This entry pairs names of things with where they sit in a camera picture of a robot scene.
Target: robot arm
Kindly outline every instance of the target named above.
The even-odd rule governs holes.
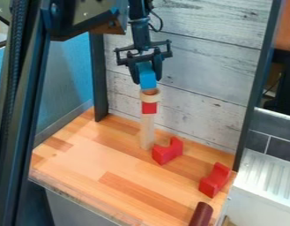
[[[128,66],[134,83],[139,84],[139,63],[151,62],[156,79],[161,80],[162,61],[165,58],[173,56],[171,51],[171,41],[151,41],[149,27],[151,27],[153,31],[159,32],[163,26],[162,19],[160,19],[159,30],[155,29],[150,24],[150,13],[156,15],[152,12],[152,0],[130,0],[129,2],[129,23],[133,36],[133,44],[128,47],[115,49],[117,64]],[[162,52],[160,46],[167,46],[167,50]],[[152,50],[151,54],[144,55],[144,52],[150,50]],[[121,53],[124,51],[128,51],[126,58],[121,58]]]

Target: gray wall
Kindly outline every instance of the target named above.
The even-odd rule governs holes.
[[[88,34],[52,41],[37,132],[93,98]],[[0,69],[4,50],[0,49]]]

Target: dark red cylinder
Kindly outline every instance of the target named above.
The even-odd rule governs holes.
[[[212,212],[213,209],[210,205],[205,202],[199,202],[189,226],[209,226],[210,220],[212,219]]]

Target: red block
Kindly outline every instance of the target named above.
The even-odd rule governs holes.
[[[155,145],[152,150],[152,158],[163,165],[175,157],[182,155],[183,151],[183,143],[178,138],[173,137],[171,138],[170,147],[162,147],[159,145]]]
[[[143,114],[156,114],[157,102],[142,102]]]
[[[212,173],[200,180],[199,191],[213,198],[228,182],[231,170],[217,162],[214,164]]]

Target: black metal beam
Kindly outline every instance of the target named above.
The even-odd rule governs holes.
[[[108,93],[104,36],[89,34],[93,72],[93,99],[95,121],[100,122],[108,114]]]
[[[20,225],[48,57],[49,36],[44,28],[40,6],[38,2],[32,5],[24,33],[19,86],[13,109],[16,113],[11,116],[8,139],[0,146],[0,226]],[[6,51],[0,82],[0,114],[6,93],[6,69],[11,61],[8,47]]]
[[[270,70],[273,55],[273,40],[275,37],[277,22],[281,11],[281,5],[282,0],[273,0],[272,2],[270,17],[268,19],[268,24],[264,37],[264,43],[257,65],[256,76],[251,88],[249,104],[246,110],[246,115],[243,122],[239,144],[234,158],[234,166],[233,166],[234,171],[238,171],[240,168],[251,118],[254,115],[254,108],[256,107],[258,100],[260,100],[264,87],[264,81]]]
[[[290,59],[290,51],[283,49],[275,49],[273,53],[273,63],[285,64],[286,60]]]

